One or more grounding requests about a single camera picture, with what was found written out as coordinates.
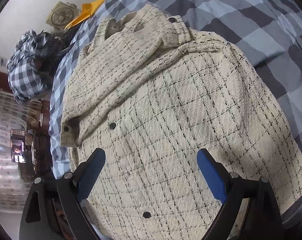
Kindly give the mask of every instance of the blue and gray plaid bedsheet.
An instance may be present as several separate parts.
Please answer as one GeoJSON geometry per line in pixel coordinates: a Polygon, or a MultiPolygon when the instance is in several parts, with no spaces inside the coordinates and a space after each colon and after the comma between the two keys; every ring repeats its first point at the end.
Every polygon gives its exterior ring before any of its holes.
{"type": "Polygon", "coordinates": [[[188,27],[216,32],[236,44],[275,95],[302,151],[302,12],[293,0],[106,0],[78,30],[54,79],[49,134],[56,177],[70,169],[67,149],[59,146],[62,99],[81,49],[104,17],[120,20],[146,3],[180,15],[188,27]]]}

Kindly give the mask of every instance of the yellow fabric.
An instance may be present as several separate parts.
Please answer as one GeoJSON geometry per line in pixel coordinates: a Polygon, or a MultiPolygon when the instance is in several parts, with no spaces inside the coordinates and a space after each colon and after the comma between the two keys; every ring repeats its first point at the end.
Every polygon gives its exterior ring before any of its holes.
{"type": "Polygon", "coordinates": [[[65,27],[65,29],[70,29],[71,27],[89,18],[92,14],[94,14],[98,10],[98,8],[102,5],[104,1],[105,0],[96,0],[92,3],[84,3],[82,5],[82,13],[77,18],[75,18],[72,22],[70,22],[65,27]]]}

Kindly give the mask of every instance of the black and white plaid fabric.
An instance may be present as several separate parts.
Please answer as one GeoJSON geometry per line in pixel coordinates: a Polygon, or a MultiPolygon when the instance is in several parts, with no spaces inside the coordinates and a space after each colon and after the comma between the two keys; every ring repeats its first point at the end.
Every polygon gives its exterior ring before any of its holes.
{"type": "Polygon", "coordinates": [[[147,3],[180,15],[188,27],[216,32],[238,46],[275,95],[302,151],[302,12],[294,0],[106,0],[79,28],[53,82],[49,134],[57,178],[70,170],[59,133],[65,86],[80,51],[92,41],[104,17],[120,20],[147,3]]]}
{"type": "Polygon", "coordinates": [[[37,69],[35,59],[55,54],[59,46],[51,33],[37,35],[30,30],[22,35],[7,62],[9,86],[16,101],[25,102],[51,90],[51,81],[37,69]]]}

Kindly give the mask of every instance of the sheer curtain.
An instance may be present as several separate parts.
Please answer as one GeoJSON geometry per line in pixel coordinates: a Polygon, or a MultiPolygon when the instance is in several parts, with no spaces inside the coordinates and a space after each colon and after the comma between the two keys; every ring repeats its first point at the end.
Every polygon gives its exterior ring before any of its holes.
{"type": "Polygon", "coordinates": [[[23,211],[31,183],[19,176],[18,164],[11,161],[10,129],[26,130],[39,120],[41,103],[18,104],[12,95],[0,91],[0,211],[23,211]]]}

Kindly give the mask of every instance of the cream plaid shirt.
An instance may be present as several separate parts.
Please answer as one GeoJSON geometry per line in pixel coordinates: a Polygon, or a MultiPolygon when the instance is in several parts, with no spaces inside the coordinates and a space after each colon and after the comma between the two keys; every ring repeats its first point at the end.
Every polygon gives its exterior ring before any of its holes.
{"type": "Polygon", "coordinates": [[[100,24],[63,104],[72,169],[106,152],[89,202],[115,240],[203,237],[221,204],[198,168],[201,148],[243,178],[267,177],[281,213],[302,195],[302,154],[247,58],[151,5],[100,24]]]}

